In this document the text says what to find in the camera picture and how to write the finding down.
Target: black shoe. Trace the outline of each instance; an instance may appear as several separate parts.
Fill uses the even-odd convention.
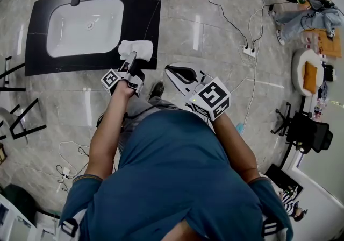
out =
[[[163,93],[163,82],[159,81],[156,85],[154,85],[152,92],[150,92],[150,98],[152,97],[161,97]]]

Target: black countertop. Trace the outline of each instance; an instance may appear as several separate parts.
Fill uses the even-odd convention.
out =
[[[107,53],[51,57],[47,52],[47,35],[53,11],[71,0],[38,0],[31,14],[25,52],[25,75],[40,75],[78,70],[117,69],[123,61],[118,54],[122,40],[150,40],[153,56],[150,62],[139,60],[140,69],[156,69],[161,0],[121,0],[124,4],[119,44]]]

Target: marble floor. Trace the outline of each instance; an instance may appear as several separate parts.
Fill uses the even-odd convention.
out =
[[[25,60],[25,41],[31,10],[37,0],[0,0],[0,55],[13,56],[11,67]],[[262,0],[212,0],[223,6],[225,15],[251,42],[248,31],[250,16],[263,5]],[[284,0],[266,0],[266,3]],[[278,11],[292,10],[293,4],[277,5]],[[261,13],[252,17],[250,28],[254,38],[260,35]],[[227,110],[234,125],[244,122],[253,91],[254,64],[238,53],[243,38],[222,16],[221,10],[207,0],[162,0],[157,70],[145,71],[142,97],[147,97],[151,85],[164,80],[163,98],[183,106],[183,98],[164,75],[164,67],[173,62],[195,62],[205,71],[218,76],[232,91],[232,106]],[[256,85],[243,138],[254,151],[259,169],[264,172],[278,162],[285,151],[285,140],[272,135],[270,129],[277,121],[276,108],[285,109],[285,102],[298,108],[300,96],[290,78],[292,53],[299,47],[292,41],[282,47],[275,36],[273,19],[267,9],[263,15],[263,36],[256,65]],[[33,127],[46,123],[47,129],[31,134],[25,148],[6,146],[8,159],[0,165],[0,185],[12,182],[24,187],[45,210],[60,211],[67,193],[57,191],[56,165],[68,166],[59,156],[62,141],[74,141],[89,146],[98,116],[104,111],[109,95],[100,79],[105,71],[67,72],[32,77],[20,69],[10,76],[15,87],[26,92],[2,93],[8,97],[8,108],[18,103],[26,107],[35,98],[40,101],[25,125]],[[75,144],[62,144],[61,154],[81,169],[87,158]]]

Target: white towel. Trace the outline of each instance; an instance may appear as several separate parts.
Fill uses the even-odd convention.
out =
[[[120,59],[126,60],[131,52],[137,52],[137,59],[149,61],[153,55],[153,43],[149,40],[123,40],[118,47]]]

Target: white sneaker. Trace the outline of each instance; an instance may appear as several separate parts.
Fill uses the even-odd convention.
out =
[[[277,25],[277,26],[280,26],[281,23],[278,22],[278,21],[276,21],[276,11],[273,11],[273,12],[271,13],[271,16],[272,16],[273,20],[275,21],[276,25]]]
[[[280,32],[281,32],[280,30],[276,30],[277,39],[278,39],[278,42],[279,42],[282,46],[284,46],[285,42],[284,42],[284,40],[281,38]]]

